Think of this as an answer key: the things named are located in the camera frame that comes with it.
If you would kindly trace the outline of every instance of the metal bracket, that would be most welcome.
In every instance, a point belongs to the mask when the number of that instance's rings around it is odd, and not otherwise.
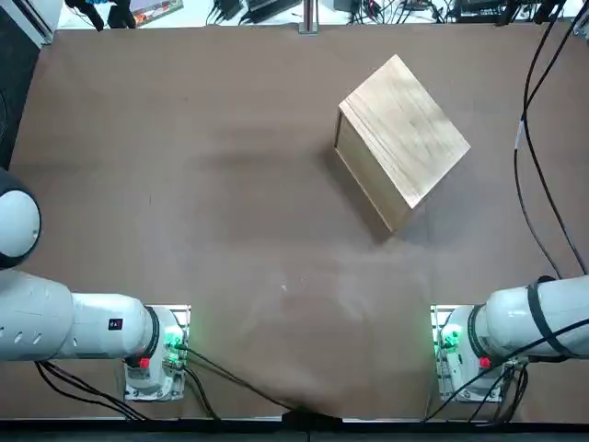
[[[303,0],[303,22],[298,25],[298,33],[301,35],[315,35],[319,31],[319,14],[318,11],[314,14],[313,7],[319,8],[316,0]]]

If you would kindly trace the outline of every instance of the black band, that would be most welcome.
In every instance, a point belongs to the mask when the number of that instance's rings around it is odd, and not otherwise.
[[[477,357],[483,356],[490,356],[487,355],[485,349],[480,345],[479,338],[477,337],[477,315],[479,314],[480,309],[482,308],[482,304],[473,306],[470,314],[468,315],[468,322],[467,322],[467,333],[468,333],[468,340],[470,341],[470,346],[472,347],[472,351],[475,353]]]
[[[532,313],[532,319],[536,323],[537,329],[542,335],[546,342],[557,352],[560,356],[551,358],[549,357],[549,362],[562,362],[572,357],[579,357],[567,347],[562,345],[560,341],[552,335],[552,330],[549,327],[549,324],[546,322],[546,317],[544,316],[544,312],[542,311],[542,307],[540,306],[540,297],[537,292],[537,288],[542,283],[547,283],[549,281],[554,281],[554,278],[551,276],[541,276],[538,280],[529,285],[527,287],[527,302],[530,307],[530,312]]]
[[[159,341],[159,319],[157,318],[156,313],[152,307],[145,306],[145,309],[149,312],[149,316],[151,317],[152,322],[152,333],[151,333],[151,341],[147,345],[142,357],[151,358],[154,355],[157,348],[157,341]]]

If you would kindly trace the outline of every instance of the box side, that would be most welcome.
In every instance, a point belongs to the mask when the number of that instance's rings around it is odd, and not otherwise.
[[[339,122],[336,151],[388,229],[394,232],[410,214],[410,207],[345,115]]]

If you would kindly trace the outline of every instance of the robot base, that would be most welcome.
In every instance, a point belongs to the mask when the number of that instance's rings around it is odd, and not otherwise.
[[[446,401],[481,370],[490,366],[488,359],[479,359],[475,355],[468,340],[468,315],[472,308],[473,306],[432,306],[431,308],[435,367],[442,401]],[[504,369],[504,366],[498,366],[462,389],[454,401],[483,401]],[[501,401],[501,391],[502,381],[493,389],[485,402]]]
[[[171,345],[188,344],[190,306],[151,306],[159,320],[159,339],[150,359],[125,364],[125,400],[174,401],[184,394],[186,352]]]

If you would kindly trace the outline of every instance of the green led light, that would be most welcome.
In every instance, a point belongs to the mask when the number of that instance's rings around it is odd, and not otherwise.
[[[166,337],[164,338],[164,343],[168,347],[174,347],[176,345],[182,344],[181,336],[178,336],[177,333],[166,333]]]
[[[445,348],[448,353],[456,351],[460,344],[460,336],[462,335],[462,327],[455,324],[448,324],[444,327],[442,332],[442,347]]]

